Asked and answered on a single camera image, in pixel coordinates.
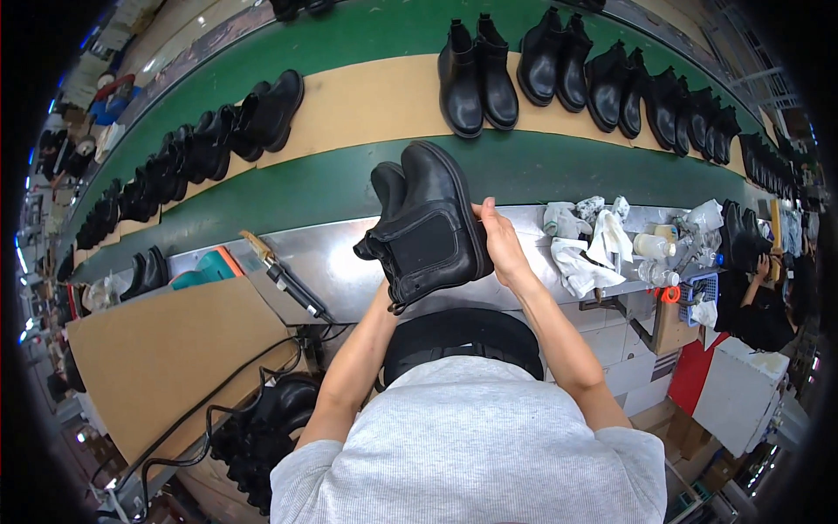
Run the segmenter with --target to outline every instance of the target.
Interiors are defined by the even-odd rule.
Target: water bottle
[[[675,256],[675,244],[662,236],[640,233],[634,238],[634,252],[641,257],[664,259]]]
[[[678,273],[654,260],[644,260],[640,263],[637,268],[637,278],[659,288],[677,286],[680,283]]]

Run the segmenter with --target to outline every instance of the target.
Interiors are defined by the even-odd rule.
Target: blue container
[[[681,289],[681,298],[684,300],[692,300],[692,290],[696,286],[697,282],[701,280],[706,280],[707,282],[704,284],[704,298],[701,300],[702,302],[717,302],[719,299],[719,275],[718,273],[710,273],[709,275],[701,275],[699,277],[693,277],[686,281],[686,283],[680,283]],[[678,316],[681,320],[686,322],[686,324],[690,327],[694,325],[698,325],[698,322],[692,319],[692,306],[678,306]]]

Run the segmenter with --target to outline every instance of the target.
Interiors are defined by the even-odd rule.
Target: black shirt
[[[739,307],[749,282],[742,272],[719,274],[716,331],[727,331],[755,350],[780,351],[796,336],[779,293],[760,287],[753,301]]]

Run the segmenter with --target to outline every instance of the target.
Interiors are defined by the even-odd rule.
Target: ceiling light
[[[20,267],[23,268],[23,272],[29,273],[29,270],[26,268],[26,262],[23,259],[23,252],[20,251],[20,248],[18,248],[18,260],[20,261]]]

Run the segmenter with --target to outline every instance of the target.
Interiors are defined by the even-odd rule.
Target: metal workbench
[[[561,285],[561,275],[550,254],[551,237],[541,230],[545,209],[545,205],[498,208],[502,215],[512,221],[530,266],[550,290],[556,302],[579,302]],[[654,227],[655,224],[671,224],[676,215],[682,215],[687,211],[669,207],[633,206],[624,229],[629,237],[633,237],[636,233],[646,231],[649,225]],[[361,320],[375,295],[376,288],[384,278],[381,265],[377,261],[361,260],[352,251],[352,246],[363,238],[365,231],[377,221],[378,217],[372,217],[302,227],[264,235],[262,240],[278,255],[286,269],[296,275],[298,280],[321,300],[336,322],[350,324]],[[276,288],[267,277],[265,267],[259,263],[244,239],[226,242],[221,246],[230,251],[286,325],[324,323],[322,319],[312,317],[308,311]],[[175,276],[195,269],[200,258],[215,247],[209,246],[170,257],[170,274]],[[676,253],[676,256],[670,259],[670,265],[676,265],[682,255],[683,252]],[[619,272],[628,280],[617,286],[603,288],[601,298],[652,288],[651,284],[632,277],[632,270],[639,262],[638,259],[634,264],[621,264]],[[687,266],[681,276],[688,278],[708,271],[693,263]],[[131,270],[119,275],[126,282],[130,282]],[[582,300],[594,299],[591,292]],[[458,288],[436,291],[412,305],[402,316],[410,319],[444,309],[462,307],[498,311],[520,310],[520,304],[512,292],[502,286],[492,274]]]

